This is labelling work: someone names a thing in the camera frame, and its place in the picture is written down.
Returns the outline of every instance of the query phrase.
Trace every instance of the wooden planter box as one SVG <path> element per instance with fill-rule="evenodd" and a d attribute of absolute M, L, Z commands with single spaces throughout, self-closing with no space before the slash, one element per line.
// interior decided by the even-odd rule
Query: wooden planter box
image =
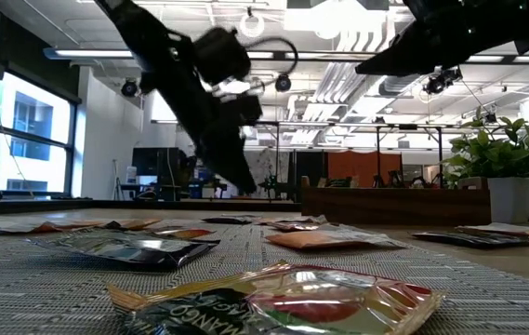
<path fill-rule="evenodd" d="M 301 189 L 303 215 L 346 224 L 480 225 L 491 223 L 489 191 Z"/>

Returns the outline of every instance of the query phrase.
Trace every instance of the gray table mat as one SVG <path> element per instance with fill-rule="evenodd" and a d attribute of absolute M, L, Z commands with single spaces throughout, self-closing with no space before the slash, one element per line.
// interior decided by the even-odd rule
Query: gray table mat
<path fill-rule="evenodd" d="M 406 249 L 299 252 L 272 245 L 270 227 L 196 223 L 220 245 L 175 272 L 144 272 L 0 236 L 1 334 L 125 333 L 105 283 L 138 293 L 255 271 L 279 260 L 381 275 L 447 291 L 417 334 L 529 334 L 529 280 L 406 245 Z"/>

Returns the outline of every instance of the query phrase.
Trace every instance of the green plant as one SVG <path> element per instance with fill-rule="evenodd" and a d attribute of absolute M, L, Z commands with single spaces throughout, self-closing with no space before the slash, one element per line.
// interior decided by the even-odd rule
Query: green plant
<path fill-rule="evenodd" d="M 502 125 L 488 128 L 478 108 L 475 120 L 462 126 L 479 130 L 477 136 L 463 135 L 450 141 L 455 155 L 443 163 L 453 168 L 444 173 L 451 185 L 468 177 L 529 177 L 529 126 L 524 119 L 511 122 L 507 117 L 500 117 L 499 120 Z M 508 138 L 496 140 L 494 134 L 499 130 L 504 130 Z"/>

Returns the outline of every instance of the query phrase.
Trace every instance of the potted plant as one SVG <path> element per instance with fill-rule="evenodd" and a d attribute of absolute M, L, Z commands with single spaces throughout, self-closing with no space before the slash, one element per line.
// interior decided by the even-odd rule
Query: potted plant
<path fill-rule="evenodd" d="M 444 160 L 452 171 L 444 173 L 449 182 L 463 178 L 486 178 L 491 198 L 491 217 L 494 222 L 522 223 L 529 218 L 529 126 L 524 119 L 488 128 L 477 109 L 474 121 L 463 127 L 478 130 L 476 137 L 464 135 L 451 140 L 452 158 Z M 494 134 L 504 130 L 505 139 L 496 140 Z"/>

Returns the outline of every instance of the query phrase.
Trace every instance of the white pot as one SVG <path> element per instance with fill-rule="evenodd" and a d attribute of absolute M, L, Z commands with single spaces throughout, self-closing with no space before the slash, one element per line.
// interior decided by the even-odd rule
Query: white pot
<path fill-rule="evenodd" d="M 491 178 L 487 182 L 491 221 L 526 223 L 529 218 L 529 178 Z"/>

